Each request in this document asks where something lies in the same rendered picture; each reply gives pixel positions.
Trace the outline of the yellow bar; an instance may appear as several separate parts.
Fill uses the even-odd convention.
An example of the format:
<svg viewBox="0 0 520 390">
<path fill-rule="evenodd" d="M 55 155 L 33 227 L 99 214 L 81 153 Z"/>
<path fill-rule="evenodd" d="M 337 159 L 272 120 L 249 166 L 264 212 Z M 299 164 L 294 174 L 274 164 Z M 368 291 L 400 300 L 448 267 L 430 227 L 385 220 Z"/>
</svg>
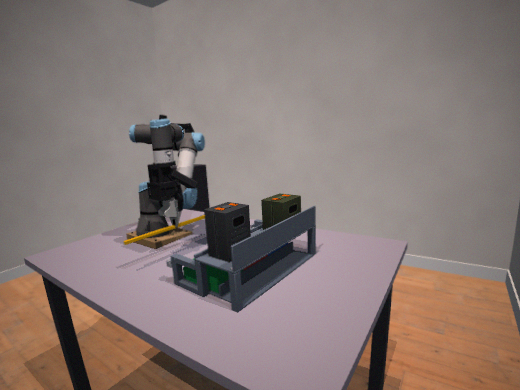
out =
<svg viewBox="0 0 520 390">
<path fill-rule="evenodd" d="M 197 217 L 194 219 L 190 219 L 190 220 L 181 222 L 181 223 L 179 223 L 178 227 L 204 219 L 204 218 L 205 218 L 205 216 L 203 215 L 203 216 L 200 216 L 200 217 Z M 156 231 L 153 231 L 153 232 L 150 232 L 150 233 L 147 233 L 147 234 L 144 234 L 144 235 L 132 238 L 132 239 L 125 240 L 124 244 L 129 244 L 129 243 L 132 243 L 132 242 L 135 242 L 135 241 L 138 241 L 138 240 L 141 240 L 141 239 L 144 239 L 144 238 L 147 238 L 147 237 L 150 237 L 150 236 L 153 236 L 153 235 L 156 235 L 156 234 L 159 234 L 159 233 L 162 233 L 162 232 L 174 229 L 174 228 L 177 228 L 177 227 L 175 227 L 175 225 L 172 225 L 172 226 L 169 226 L 169 227 L 166 227 L 163 229 L 159 229 L 159 230 L 156 230 Z"/>
</svg>

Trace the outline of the green bin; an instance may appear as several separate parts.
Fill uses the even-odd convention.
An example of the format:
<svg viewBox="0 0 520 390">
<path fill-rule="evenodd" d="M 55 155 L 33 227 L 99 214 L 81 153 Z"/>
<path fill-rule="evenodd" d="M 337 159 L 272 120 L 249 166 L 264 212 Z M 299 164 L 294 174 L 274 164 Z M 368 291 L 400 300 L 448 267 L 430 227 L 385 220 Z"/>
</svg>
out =
<svg viewBox="0 0 520 390">
<path fill-rule="evenodd" d="M 207 266 L 208 286 L 209 290 L 219 293 L 219 285 L 228 280 L 228 272 L 217 269 L 215 267 Z M 196 270 L 188 267 L 183 267 L 184 278 L 197 284 Z"/>
</svg>

